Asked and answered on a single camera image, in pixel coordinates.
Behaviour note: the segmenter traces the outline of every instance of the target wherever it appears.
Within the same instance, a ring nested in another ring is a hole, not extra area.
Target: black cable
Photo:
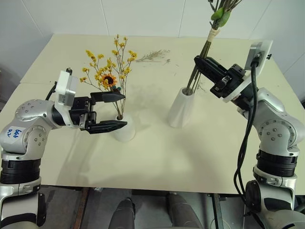
[[[49,98],[51,97],[51,95],[52,95],[53,93],[55,93],[56,85],[57,85],[57,81],[55,81],[54,86],[53,86],[53,87],[51,88],[51,90],[49,91],[49,93],[48,93],[48,95],[47,95],[47,97],[46,97],[46,100],[49,100]]]
[[[252,82],[251,85],[252,85],[252,92],[253,92],[253,107],[251,110],[248,111],[247,127],[246,127],[246,131],[245,131],[244,139],[242,141],[242,144],[241,144],[241,147],[240,147],[240,150],[238,153],[237,169],[236,169],[236,172],[234,173],[234,185],[235,185],[235,188],[236,188],[238,194],[240,195],[242,201],[244,202],[244,204],[246,204],[246,200],[245,200],[245,189],[244,189],[242,176],[241,176],[241,167],[244,162],[244,157],[245,157],[245,153],[247,150],[248,137],[249,137],[252,125],[253,125],[256,108],[257,108],[257,86],[256,86],[255,70],[256,70],[256,67],[258,66],[258,64],[259,64],[259,56],[255,57],[253,59],[253,61],[251,62],[251,82]],[[239,185],[241,187],[241,191],[237,184],[237,177],[239,180]]]

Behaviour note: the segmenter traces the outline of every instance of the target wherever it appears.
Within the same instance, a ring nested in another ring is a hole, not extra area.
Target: table
[[[136,123],[135,138],[121,143],[111,133],[90,135],[68,127],[53,130],[41,162],[42,184],[236,193],[233,175],[246,127],[236,106],[225,104],[210,93],[212,83],[203,77],[203,90],[196,92],[190,123],[176,129],[166,121],[204,42],[201,38],[130,37],[129,48],[138,57],[155,50],[171,50],[160,62],[135,62],[131,67],[125,109]],[[215,39],[209,55],[226,68],[235,62],[244,66],[252,42]],[[112,37],[54,35],[0,113],[0,128],[11,121],[21,103],[44,99],[60,70],[71,67],[73,75],[83,77],[81,68],[89,62],[85,49],[106,55],[113,49],[112,44]],[[305,122],[304,109],[273,59],[266,63],[258,86],[271,91],[289,114]],[[92,91],[93,87],[82,84],[76,95],[85,96]],[[111,104],[97,104],[95,110],[97,121],[115,116]],[[244,183],[253,179],[258,146],[253,128],[242,168]],[[296,194],[303,195],[305,141],[299,148]]]

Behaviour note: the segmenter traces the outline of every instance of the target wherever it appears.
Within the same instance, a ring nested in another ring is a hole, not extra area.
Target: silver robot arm
[[[244,69],[234,64],[227,70],[211,57],[196,56],[194,60],[198,70],[215,84],[210,91],[225,102],[233,102],[248,118],[254,104],[246,70],[255,62],[260,73],[265,60],[270,59],[270,47],[271,42],[253,44]],[[247,183],[243,199],[265,229],[303,229],[305,215],[294,211],[294,202],[297,144],[305,137],[305,127],[266,89],[257,89],[257,101],[253,126],[261,143],[253,168],[255,180]]]
[[[60,74],[47,100],[29,100],[20,105],[10,124],[0,133],[2,171],[0,174],[0,228],[35,229],[46,219],[40,164],[50,130],[69,126],[90,134],[110,132],[127,123],[109,120],[96,123],[96,102],[115,102],[123,95],[116,92],[75,96],[72,70]],[[56,101],[48,101],[56,92]]]

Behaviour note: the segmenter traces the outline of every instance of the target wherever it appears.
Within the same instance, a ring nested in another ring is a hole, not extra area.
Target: wall
[[[304,10],[304,0],[243,0],[218,37],[274,40],[273,57],[302,100]],[[9,98],[53,33],[206,37],[211,12],[207,0],[1,0],[1,98]]]

